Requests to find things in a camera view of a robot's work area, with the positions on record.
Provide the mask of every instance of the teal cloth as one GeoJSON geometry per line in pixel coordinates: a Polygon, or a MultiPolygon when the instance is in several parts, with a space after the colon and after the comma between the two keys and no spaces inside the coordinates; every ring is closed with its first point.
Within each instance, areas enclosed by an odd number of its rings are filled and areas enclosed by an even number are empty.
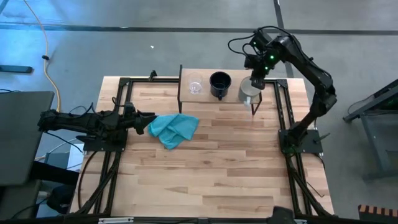
{"type": "Polygon", "coordinates": [[[148,125],[148,133],[159,137],[167,149],[173,149],[183,140],[192,140],[199,119],[185,114],[158,116],[148,125]]]}

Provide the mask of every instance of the robotic arm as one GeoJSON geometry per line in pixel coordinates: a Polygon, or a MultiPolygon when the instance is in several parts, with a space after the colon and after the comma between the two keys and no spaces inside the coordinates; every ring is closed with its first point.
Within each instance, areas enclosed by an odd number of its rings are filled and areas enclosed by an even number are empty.
{"type": "Polygon", "coordinates": [[[40,115],[39,131],[67,129],[86,133],[76,138],[86,143],[86,151],[122,151],[126,145],[127,129],[134,128],[137,134],[144,134],[144,128],[156,119],[155,113],[136,110],[131,102],[125,105],[125,113],[101,111],[82,115],[44,111],[40,115]]]}
{"type": "Polygon", "coordinates": [[[254,32],[249,45],[256,51],[256,55],[246,54],[244,65],[253,69],[251,74],[253,87],[263,90],[265,76],[279,61],[290,62],[315,87],[309,113],[303,120],[292,125],[286,136],[288,144],[299,146],[307,135],[308,126],[318,117],[325,115],[337,102],[333,80],[328,72],[313,62],[313,58],[303,53],[299,41],[286,31],[284,35],[271,39],[260,28],[254,32]]]}

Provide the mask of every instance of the concrete floor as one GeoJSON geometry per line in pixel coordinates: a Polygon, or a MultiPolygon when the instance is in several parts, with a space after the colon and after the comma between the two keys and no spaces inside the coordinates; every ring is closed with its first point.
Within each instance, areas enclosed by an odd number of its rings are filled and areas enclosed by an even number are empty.
{"type": "MultiPolygon", "coordinates": [[[[273,0],[30,0],[44,24],[130,27],[256,28],[277,25],[273,0]]],[[[280,0],[286,28],[323,30],[397,30],[395,0],[280,0]]],[[[10,0],[1,24],[35,23],[21,0],[10,0]]],[[[242,69],[243,58],[226,43],[247,34],[201,32],[47,32],[49,74],[58,84],[62,110],[96,103],[105,75],[177,75],[187,68],[242,69]]],[[[398,209],[398,181],[364,182],[374,171],[374,159],[360,121],[341,119],[347,107],[397,78],[396,35],[297,35],[304,52],[329,71],[338,102],[318,120],[326,176],[335,213],[358,218],[357,206],[368,204],[398,209]]],[[[0,64],[28,65],[30,75],[0,74],[0,88],[22,91],[53,90],[44,77],[41,31],[0,29],[0,64]]],[[[286,77],[278,65],[270,77],[286,77]]],[[[295,77],[302,77],[294,70],[295,77]]],[[[312,98],[313,88],[307,85],[312,98]]],[[[72,139],[76,133],[58,131],[72,139]]],[[[60,141],[44,135],[38,155],[60,141]]]]}

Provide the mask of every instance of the wooden tabletop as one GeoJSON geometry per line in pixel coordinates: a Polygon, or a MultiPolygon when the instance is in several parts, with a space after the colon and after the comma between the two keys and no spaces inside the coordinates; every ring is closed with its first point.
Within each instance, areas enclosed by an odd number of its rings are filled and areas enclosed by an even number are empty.
{"type": "MultiPolygon", "coordinates": [[[[119,78],[104,77],[97,111],[113,108],[111,97],[116,96],[119,78]]],[[[300,120],[308,112],[304,82],[297,78],[288,79],[288,83],[294,116],[300,120]]],[[[172,151],[147,131],[139,136],[130,129],[112,216],[264,218],[272,214],[274,205],[292,208],[285,159],[277,138],[279,120],[273,87],[266,86],[262,95],[255,116],[240,104],[184,103],[183,112],[200,122],[193,140],[172,151]]],[[[132,102],[141,111],[178,113],[177,84],[136,83],[132,102]]],[[[97,153],[88,164],[81,186],[83,202],[98,185],[103,156],[97,153]]],[[[322,163],[311,154],[302,157],[308,183],[325,196],[310,190],[333,213],[322,163]]],[[[304,211],[302,194],[298,194],[304,211]]],[[[76,210],[75,193],[71,212],[76,210]]]]}
{"type": "MultiPolygon", "coordinates": [[[[251,75],[251,70],[219,70],[219,69],[192,69],[183,68],[181,73],[181,102],[202,102],[202,103],[243,103],[239,100],[238,93],[241,82],[251,75]],[[210,76],[215,72],[225,72],[231,77],[231,86],[228,94],[220,101],[210,93],[210,76]],[[191,94],[189,91],[190,77],[199,75],[202,79],[202,90],[199,94],[191,94]]],[[[252,102],[258,103],[260,98],[255,97],[252,102]]]]}

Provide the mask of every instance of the black robotic arm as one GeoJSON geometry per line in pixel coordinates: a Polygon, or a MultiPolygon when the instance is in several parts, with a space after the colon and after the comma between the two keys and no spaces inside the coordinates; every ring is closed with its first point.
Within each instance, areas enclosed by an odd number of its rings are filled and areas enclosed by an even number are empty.
{"type": "Polygon", "coordinates": [[[246,56],[245,67],[252,68],[252,86],[264,89],[264,78],[278,62],[290,62],[315,88],[310,111],[303,120],[296,122],[289,129],[286,141],[292,146],[299,146],[307,135],[308,126],[317,118],[325,115],[337,102],[336,91],[330,74],[314,62],[313,58],[303,53],[299,41],[292,34],[285,33],[275,39],[263,33],[262,28],[254,32],[249,45],[256,55],[246,56]]]}

